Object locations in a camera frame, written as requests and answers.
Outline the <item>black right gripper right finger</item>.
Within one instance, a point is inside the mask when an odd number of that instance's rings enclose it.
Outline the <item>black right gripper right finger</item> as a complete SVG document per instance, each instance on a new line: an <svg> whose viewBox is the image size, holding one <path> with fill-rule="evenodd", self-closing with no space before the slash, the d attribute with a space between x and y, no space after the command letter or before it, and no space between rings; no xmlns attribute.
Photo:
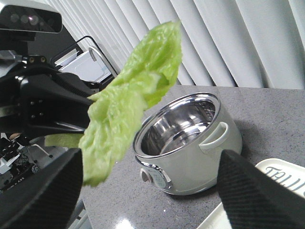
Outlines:
<svg viewBox="0 0 305 229"><path fill-rule="evenodd" d="M305 200L232 150L223 150L217 190L233 229L303 229Z"/></svg>

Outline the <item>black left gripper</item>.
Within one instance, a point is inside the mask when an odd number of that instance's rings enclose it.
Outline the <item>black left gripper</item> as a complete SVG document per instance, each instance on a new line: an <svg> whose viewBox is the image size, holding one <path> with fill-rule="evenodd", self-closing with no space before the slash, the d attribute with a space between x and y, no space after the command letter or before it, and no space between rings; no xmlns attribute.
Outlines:
<svg viewBox="0 0 305 229"><path fill-rule="evenodd" d="M0 63L0 130L36 138L82 134L93 91L72 73L47 63Z"/></svg>

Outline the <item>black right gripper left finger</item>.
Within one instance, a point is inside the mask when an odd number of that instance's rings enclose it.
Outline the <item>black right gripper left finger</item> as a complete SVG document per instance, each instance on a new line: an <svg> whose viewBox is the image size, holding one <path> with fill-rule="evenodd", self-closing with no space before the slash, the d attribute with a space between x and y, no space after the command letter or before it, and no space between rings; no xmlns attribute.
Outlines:
<svg viewBox="0 0 305 229"><path fill-rule="evenodd" d="M82 186L79 149L63 153L37 174L0 196L2 229L64 229Z"/></svg>

